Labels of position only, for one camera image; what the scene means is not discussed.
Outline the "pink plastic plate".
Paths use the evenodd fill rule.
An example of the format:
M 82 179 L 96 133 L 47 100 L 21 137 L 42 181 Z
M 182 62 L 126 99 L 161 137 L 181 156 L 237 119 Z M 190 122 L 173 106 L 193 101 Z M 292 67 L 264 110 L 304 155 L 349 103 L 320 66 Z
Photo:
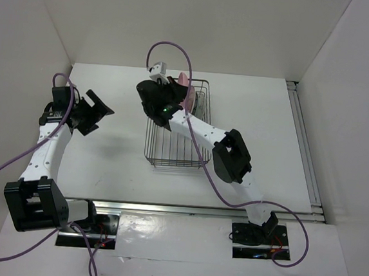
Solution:
M 181 72 L 178 76 L 177 82 L 179 85 L 186 87 L 186 90 L 184 93 L 185 98 L 184 98 L 184 101 L 182 101 L 180 105 L 187 109 L 187 101 L 188 101 L 188 97 L 190 93 L 189 78 L 184 72 Z

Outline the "blue floral ceramic plate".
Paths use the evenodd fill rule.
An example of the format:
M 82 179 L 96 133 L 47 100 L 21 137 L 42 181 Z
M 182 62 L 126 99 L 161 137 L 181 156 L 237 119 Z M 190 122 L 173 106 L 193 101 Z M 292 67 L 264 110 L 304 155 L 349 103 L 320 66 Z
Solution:
M 195 116 L 198 116 L 201 113 L 201 109 L 202 109 L 202 94 L 200 92 L 197 92 L 195 94 L 196 100 L 194 102 L 194 109 L 193 109 L 193 114 Z

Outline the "clear glass plate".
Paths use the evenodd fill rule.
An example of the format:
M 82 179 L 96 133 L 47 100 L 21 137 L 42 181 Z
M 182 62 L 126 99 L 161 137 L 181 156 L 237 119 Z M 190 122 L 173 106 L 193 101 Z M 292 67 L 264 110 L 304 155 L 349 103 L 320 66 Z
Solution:
M 205 93 L 198 94 L 197 108 L 196 108 L 196 117 L 202 119 L 205 116 L 205 110 L 207 109 L 207 98 Z

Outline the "white plate with dark rim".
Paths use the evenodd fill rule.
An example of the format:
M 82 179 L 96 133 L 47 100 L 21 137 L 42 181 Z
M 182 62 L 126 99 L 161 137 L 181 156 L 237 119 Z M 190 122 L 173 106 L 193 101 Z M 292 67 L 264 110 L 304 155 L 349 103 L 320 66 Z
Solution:
M 187 101 L 187 111 L 191 114 L 194 113 L 194 109 L 196 108 L 197 102 L 197 92 L 193 86 L 190 87 L 190 93 Z

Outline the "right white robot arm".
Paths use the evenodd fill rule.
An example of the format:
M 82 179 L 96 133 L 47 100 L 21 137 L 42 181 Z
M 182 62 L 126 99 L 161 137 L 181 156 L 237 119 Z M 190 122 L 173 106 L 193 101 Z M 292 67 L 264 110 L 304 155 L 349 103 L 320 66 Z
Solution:
M 171 77 L 137 84 L 143 110 L 157 126 L 190 138 L 196 148 L 211 152 L 214 173 L 250 202 L 245 209 L 253 224 L 253 239 L 266 243 L 274 235 L 274 228 L 269 223 L 271 211 L 262 202 L 263 194 L 254 180 L 251 156 L 242 135 L 236 129 L 215 128 L 184 109 L 182 104 L 188 89 Z

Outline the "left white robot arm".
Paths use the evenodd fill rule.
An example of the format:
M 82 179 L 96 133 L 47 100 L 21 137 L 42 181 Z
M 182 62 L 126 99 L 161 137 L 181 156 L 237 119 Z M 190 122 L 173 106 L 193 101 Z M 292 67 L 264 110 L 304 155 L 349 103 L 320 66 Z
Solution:
M 97 227 L 95 205 L 90 199 L 67 200 L 57 185 L 64 150 L 74 131 L 86 136 L 98 122 L 114 112 L 92 91 L 93 101 L 72 98 L 68 87 L 54 87 L 52 102 L 39 118 L 38 142 L 27 168 L 15 182 L 5 185 L 4 195 L 14 227 L 18 232 L 62 229 L 74 222 L 83 232 Z

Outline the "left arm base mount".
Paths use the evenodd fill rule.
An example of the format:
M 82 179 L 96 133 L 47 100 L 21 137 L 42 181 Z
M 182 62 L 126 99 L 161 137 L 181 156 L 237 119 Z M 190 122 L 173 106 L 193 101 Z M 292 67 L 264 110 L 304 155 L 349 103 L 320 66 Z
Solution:
M 120 223 L 120 214 L 99 213 L 95 216 L 95 221 L 96 223 L 89 225 L 80 224 L 88 239 L 90 247 L 99 250 L 114 250 L 116 246 L 118 224 Z M 78 228 L 69 227 L 58 233 L 55 245 L 69 248 L 85 248 L 86 242 Z

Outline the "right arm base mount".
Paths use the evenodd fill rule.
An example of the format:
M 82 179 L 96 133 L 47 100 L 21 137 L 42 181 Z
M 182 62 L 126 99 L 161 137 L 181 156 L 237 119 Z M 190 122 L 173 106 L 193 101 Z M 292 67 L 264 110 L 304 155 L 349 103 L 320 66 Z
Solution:
M 275 253 L 275 260 L 290 260 L 287 228 L 284 225 L 277 226 L 264 237 L 251 224 L 232 223 L 228 238 L 232 242 L 233 258 L 271 260 Z

